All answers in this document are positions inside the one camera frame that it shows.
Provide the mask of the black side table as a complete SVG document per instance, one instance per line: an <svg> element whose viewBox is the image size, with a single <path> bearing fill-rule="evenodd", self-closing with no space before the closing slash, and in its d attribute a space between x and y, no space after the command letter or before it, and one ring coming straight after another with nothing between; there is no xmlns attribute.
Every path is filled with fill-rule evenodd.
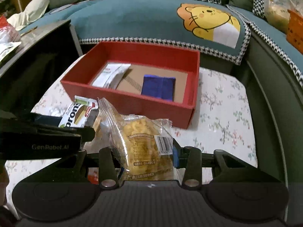
<svg viewBox="0 0 303 227"><path fill-rule="evenodd" d="M16 54L1 66L1 110L29 113L48 88L82 55L69 20L40 26L21 38Z"/></svg>

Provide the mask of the dark blue snack packet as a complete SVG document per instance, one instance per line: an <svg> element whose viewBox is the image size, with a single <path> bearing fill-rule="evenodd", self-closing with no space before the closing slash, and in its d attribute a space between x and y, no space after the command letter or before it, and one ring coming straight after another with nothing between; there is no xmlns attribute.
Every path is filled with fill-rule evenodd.
<svg viewBox="0 0 303 227"><path fill-rule="evenodd" d="M162 100L173 101L175 83L175 77L160 77L157 75L145 74L143 77L141 94Z"/></svg>

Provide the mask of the green sofa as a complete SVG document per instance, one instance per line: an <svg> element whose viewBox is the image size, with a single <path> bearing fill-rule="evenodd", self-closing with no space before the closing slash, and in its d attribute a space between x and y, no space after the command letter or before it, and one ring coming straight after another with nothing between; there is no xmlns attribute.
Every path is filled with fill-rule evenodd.
<svg viewBox="0 0 303 227"><path fill-rule="evenodd" d="M239 65L200 53L200 66L236 78L246 90L258 168L288 185L287 222L302 222L302 82L255 33Z"/></svg>

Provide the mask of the plastic bag with food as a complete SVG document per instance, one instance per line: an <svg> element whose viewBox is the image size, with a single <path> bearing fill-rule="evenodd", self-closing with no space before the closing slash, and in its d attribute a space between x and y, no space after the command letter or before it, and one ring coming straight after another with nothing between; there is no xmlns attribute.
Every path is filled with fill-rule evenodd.
<svg viewBox="0 0 303 227"><path fill-rule="evenodd" d="M290 20L288 10L302 16L302 0L265 0L264 8L268 23L284 34L287 34Z"/></svg>

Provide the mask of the red cardboard box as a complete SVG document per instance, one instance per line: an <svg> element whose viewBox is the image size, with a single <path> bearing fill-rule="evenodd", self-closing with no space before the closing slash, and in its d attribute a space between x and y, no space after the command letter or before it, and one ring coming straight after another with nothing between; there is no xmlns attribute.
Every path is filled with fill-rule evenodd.
<svg viewBox="0 0 303 227"><path fill-rule="evenodd" d="M109 63L130 64L116 89L93 86L93 81ZM199 82L200 53L195 50L143 43L101 42L93 47L62 78L71 99L83 96L106 98L120 114L166 118L173 126L187 129L193 118ZM174 77L174 99L143 95L145 75Z"/></svg>

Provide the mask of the white grey snack pouch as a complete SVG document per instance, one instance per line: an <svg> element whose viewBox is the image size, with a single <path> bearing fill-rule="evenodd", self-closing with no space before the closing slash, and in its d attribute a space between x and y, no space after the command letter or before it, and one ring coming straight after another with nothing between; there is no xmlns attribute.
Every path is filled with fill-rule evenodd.
<svg viewBox="0 0 303 227"><path fill-rule="evenodd" d="M116 89L131 64L108 63L94 78L91 85L98 88Z"/></svg>

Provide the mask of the orange plastic basket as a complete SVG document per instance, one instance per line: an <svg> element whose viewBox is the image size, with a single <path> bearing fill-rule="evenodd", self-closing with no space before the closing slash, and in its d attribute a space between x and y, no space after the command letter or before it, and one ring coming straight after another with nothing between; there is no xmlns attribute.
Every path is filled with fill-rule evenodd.
<svg viewBox="0 0 303 227"><path fill-rule="evenodd" d="M300 53L303 53L303 18L298 13L288 10L290 14L287 41Z"/></svg>

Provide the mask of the clear bag yellow crackers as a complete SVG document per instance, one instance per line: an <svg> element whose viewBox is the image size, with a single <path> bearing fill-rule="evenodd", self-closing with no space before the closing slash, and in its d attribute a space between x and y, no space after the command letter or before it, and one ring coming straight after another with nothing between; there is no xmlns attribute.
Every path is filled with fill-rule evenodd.
<svg viewBox="0 0 303 227"><path fill-rule="evenodd" d="M119 114L106 98L98 103L101 130L109 137L109 147L123 169L121 180L177 179L170 120Z"/></svg>

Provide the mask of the white cloth on sofa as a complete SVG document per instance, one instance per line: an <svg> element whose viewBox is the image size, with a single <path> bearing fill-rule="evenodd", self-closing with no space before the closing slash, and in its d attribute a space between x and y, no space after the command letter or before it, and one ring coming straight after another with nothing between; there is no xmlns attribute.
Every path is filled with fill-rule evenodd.
<svg viewBox="0 0 303 227"><path fill-rule="evenodd" d="M46 12L50 0L32 0L23 12L15 13L7 22L17 31L40 19Z"/></svg>

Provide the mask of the floral tablecloth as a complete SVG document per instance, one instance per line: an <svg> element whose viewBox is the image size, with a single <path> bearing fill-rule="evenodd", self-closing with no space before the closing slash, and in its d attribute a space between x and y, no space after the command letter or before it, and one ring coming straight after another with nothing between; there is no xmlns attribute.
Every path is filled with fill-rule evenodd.
<svg viewBox="0 0 303 227"><path fill-rule="evenodd" d="M61 79L82 58L72 63L49 87L31 112L61 117L72 100L65 92ZM187 129L172 128L171 135L181 146L199 148L204 153L225 150L257 167L253 122L244 85L236 78L214 70L201 68L197 106ZM12 191L18 182L59 159L8 160L9 176L5 207L18 218L12 202Z"/></svg>

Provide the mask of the white Kapron wafer packet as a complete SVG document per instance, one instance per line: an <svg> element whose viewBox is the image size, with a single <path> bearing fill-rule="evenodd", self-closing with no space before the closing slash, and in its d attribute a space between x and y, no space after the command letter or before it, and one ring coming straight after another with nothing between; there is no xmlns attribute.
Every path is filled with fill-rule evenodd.
<svg viewBox="0 0 303 227"><path fill-rule="evenodd" d="M83 128L92 111L98 110L98 102L91 98L74 96L73 103L68 107L59 123L59 128Z"/></svg>

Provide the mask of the red yellow snack packet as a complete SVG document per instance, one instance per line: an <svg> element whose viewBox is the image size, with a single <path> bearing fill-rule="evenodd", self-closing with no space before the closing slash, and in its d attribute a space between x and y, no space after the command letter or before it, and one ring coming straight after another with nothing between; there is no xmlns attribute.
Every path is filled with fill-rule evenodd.
<svg viewBox="0 0 303 227"><path fill-rule="evenodd" d="M87 178L92 184L99 184L99 169L98 168L88 168Z"/></svg>

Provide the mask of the teal lion sofa cover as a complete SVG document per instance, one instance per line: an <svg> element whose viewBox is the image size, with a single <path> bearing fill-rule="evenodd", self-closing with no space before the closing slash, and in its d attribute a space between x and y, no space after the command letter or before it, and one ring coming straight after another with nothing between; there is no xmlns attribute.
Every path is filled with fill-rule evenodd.
<svg viewBox="0 0 303 227"><path fill-rule="evenodd" d="M141 42L198 50L239 65L257 34L302 82L302 54L252 12L194 0L92 0L54 9L25 27L69 20L82 45Z"/></svg>

